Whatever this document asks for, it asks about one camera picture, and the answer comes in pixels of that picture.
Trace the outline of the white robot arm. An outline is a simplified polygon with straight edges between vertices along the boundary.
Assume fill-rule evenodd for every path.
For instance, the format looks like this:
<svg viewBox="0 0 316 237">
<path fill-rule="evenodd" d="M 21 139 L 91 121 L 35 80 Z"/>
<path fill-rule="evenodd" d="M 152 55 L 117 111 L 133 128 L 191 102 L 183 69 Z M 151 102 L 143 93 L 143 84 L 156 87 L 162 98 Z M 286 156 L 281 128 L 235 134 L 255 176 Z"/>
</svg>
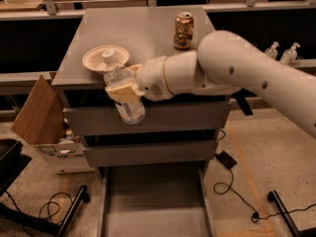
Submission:
<svg viewBox="0 0 316 237">
<path fill-rule="evenodd" d="M 117 102 L 157 102 L 180 94 L 230 95 L 246 89 L 316 137 L 316 78 L 282 64 L 227 31 L 205 36 L 196 50 L 160 56 L 106 91 Z"/>
</svg>

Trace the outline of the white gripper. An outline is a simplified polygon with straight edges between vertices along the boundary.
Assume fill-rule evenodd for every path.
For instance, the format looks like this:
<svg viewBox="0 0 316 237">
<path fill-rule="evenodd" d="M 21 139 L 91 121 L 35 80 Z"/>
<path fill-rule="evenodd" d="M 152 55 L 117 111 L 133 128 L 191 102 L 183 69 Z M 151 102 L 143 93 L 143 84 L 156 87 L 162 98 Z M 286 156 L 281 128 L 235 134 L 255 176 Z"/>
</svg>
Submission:
<svg viewBox="0 0 316 237">
<path fill-rule="evenodd" d="M 143 96 L 153 102 L 169 100 L 173 94 L 168 89 L 164 65 L 167 57 L 153 58 L 142 63 L 129 66 L 129 69 L 137 73 L 136 82 L 129 82 L 119 86 L 105 88 L 109 97 L 115 102 L 136 102 Z"/>
</svg>

